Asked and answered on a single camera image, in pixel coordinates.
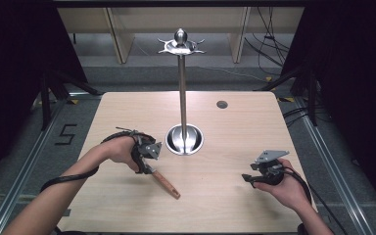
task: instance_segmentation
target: forearm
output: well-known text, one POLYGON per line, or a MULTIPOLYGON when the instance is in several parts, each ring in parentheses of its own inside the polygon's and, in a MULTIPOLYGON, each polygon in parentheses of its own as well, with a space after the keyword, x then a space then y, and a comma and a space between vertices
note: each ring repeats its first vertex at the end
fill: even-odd
MULTIPOLYGON (((62 176, 88 172, 101 164, 106 156, 102 146, 93 147, 62 176)), ((85 180, 48 187, 11 222, 4 234, 50 234, 85 180)))
POLYGON ((333 234, 319 214, 310 204, 295 209, 308 234, 330 235, 333 234))

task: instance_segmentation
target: wooden stick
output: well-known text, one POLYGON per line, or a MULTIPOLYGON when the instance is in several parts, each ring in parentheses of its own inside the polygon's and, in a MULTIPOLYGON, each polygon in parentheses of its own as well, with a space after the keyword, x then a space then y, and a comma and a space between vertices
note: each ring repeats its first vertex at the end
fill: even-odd
POLYGON ((179 194, 179 192, 175 189, 175 187, 173 187, 172 184, 169 183, 169 181, 167 181, 167 179, 161 175, 157 170, 155 170, 154 172, 152 172, 152 175, 154 175, 154 177, 163 185, 163 187, 175 198, 175 199, 179 199, 181 197, 181 195, 179 194))

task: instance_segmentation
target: finger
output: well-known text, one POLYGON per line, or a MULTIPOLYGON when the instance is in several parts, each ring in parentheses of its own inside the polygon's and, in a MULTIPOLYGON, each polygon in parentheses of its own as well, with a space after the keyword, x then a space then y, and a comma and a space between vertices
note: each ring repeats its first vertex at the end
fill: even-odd
POLYGON ((137 165, 137 163, 132 160, 130 161, 129 163, 127 163, 127 165, 129 166, 129 168, 131 168, 133 171, 135 172, 139 172, 139 165, 137 165))
POLYGON ((255 182, 253 183, 253 186, 267 193, 270 193, 273 189, 273 186, 266 184, 266 183, 261 183, 261 182, 255 182))
POLYGON ((285 159, 277 159, 283 166, 292 168, 291 162, 285 159))

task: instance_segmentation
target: metal stand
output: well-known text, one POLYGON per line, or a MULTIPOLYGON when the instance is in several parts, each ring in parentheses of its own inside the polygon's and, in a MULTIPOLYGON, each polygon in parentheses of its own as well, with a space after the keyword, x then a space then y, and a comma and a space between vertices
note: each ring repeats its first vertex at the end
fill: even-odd
POLYGON ((162 41, 164 49, 160 53, 170 53, 178 58, 179 73, 179 101, 181 110, 181 124, 171 128, 166 135, 166 145, 176 155, 192 155, 203 146, 204 135, 201 130, 192 125, 187 124, 186 115, 186 82, 185 82, 185 56, 193 53, 205 53, 197 50, 197 44, 193 41, 187 41, 188 34, 180 28, 174 34, 174 40, 162 41))
POLYGON ((41 101, 42 101, 42 127, 44 130, 51 120, 51 107, 48 89, 54 93, 57 100, 66 100, 69 97, 69 91, 64 86, 64 82, 71 83, 75 87, 78 87, 92 95, 103 95, 104 92, 100 92, 93 89, 84 82, 57 70, 47 70, 41 77, 41 101))

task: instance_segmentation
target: gray floor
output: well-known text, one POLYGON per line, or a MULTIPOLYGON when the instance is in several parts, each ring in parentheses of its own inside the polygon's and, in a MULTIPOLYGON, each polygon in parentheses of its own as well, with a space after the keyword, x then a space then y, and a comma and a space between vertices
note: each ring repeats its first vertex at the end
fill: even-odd
MULTIPOLYGON (((173 35, 167 34, 137 34, 128 61, 119 65, 113 48, 112 39, 107 34, 78 34, 74 46, 86 72, 89 84, 101 91, 162 91, 177 90, 176 58, 171 55, 158 55, 163 44, 157 38, 169 40, 173 35)), ((249 41, 259 44, 248 35, 249 41)), ((278 40, 290 44, 293 35, 279 35, 278 40)), ((250 91, 263 87, 266 79, 276 75, 267 74, 259 69, 259 65, 268 72, 279 73, 280 67, 274 65, 258 54, 247 44, 243 48, 240 64, 233 64, 227 38, 224 34, 193 34, 190 40, 206 39, 200 49, 207 51, 205 55, 187 57, 187 88, 188 90, 237 90, 250 91)), ((268 47, 263 47, 265 53, 272 57, 277 54, 268 47)), ((289 88, 293 79, 273 90, 277 97, 291 97, 289 88)), ((81 90, 69 87, 71 93, 81 90)), ((7 218, 10 221, 31 199, 39 192, 40 186, 48 179, 63 172, 73 164, 78 157, 85 140, 88 128, 97 110, 100 98, 78 96, 77 104, 55 102, 53 110, 60 108, 54 119, 45 143, 37 153, 36 162, 23 183, 22 190, 14 207, 10 209, 7 218), (65 133, 73 134, 70 145, 57 145, 68 141, 60 136, 66 124, 74 124, 66 128, 65 133)), ((283 113, 294 110, 298 102, 279 102, 283 113)), ((310 127, 305 117, 298 118, 296 114, 285 119, 290 124, 289 131, 299 158, 303 165, 307 181, 319 193, 332 212, 344 225, 348 234, 376 234, 376 193, 363 174, 362 170, 352 162, 353 155, 345 141, 336 129, 333 121, 323 110, 317 110, 318 126, 316 131, 329 151, 334 163, 342 174, 346 187, 351 190, 355 204, 365 215, 365 223, 371 231, 365 231, 365 225, 359 225, 353 217, 352 207, 340 193, 335 178, 331 177, 330 168, 325 164, 325 157, 319 151, 319 146, 313 141, 310 127)), ((18 136, 9 156, 0 164, 0 209, 6 196, 12 190, 17 175, 23 170, 31 150, 36 148, 35 141, 42 138, 40 131, 42 114, 39 104, 31 108, 28 121, 23 132, 18 136)), ((343 234, 337 223, 325 207, 315 197, 315 203, 322 217, 336 234, 343 234)))

